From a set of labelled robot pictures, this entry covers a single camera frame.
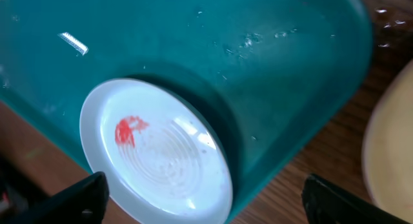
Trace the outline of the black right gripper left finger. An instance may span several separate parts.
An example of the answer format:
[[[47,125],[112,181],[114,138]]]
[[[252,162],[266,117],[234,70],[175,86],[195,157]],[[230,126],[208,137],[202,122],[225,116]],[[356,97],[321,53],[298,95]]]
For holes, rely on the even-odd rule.
[[[6,222],[101,224],[108,200],[109,188],[105,173],[96,172]]]

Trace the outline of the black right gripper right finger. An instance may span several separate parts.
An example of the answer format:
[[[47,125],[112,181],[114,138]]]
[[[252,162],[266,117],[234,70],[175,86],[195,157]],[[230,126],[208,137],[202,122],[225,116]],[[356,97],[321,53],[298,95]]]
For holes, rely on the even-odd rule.
[[[316,174],[307,176],[301,199],[310,224],[408,224]]]

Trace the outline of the yellow-green plate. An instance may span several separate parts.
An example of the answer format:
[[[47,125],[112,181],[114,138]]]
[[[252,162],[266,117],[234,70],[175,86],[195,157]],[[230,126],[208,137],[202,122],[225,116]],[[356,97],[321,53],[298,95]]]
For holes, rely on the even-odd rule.
[[[363,177],[377,207],[412,223],[412,62],[391,82],[369,119]]]

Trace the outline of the light blue plate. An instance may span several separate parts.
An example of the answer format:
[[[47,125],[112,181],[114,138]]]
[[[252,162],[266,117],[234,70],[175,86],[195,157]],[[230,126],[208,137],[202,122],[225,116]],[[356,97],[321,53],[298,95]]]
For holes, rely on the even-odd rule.
[[[175,93],[137,79],[111,79],[84,100],[79,133],[93,172],[140,223],[224,223],[232,178],[204,117]]]

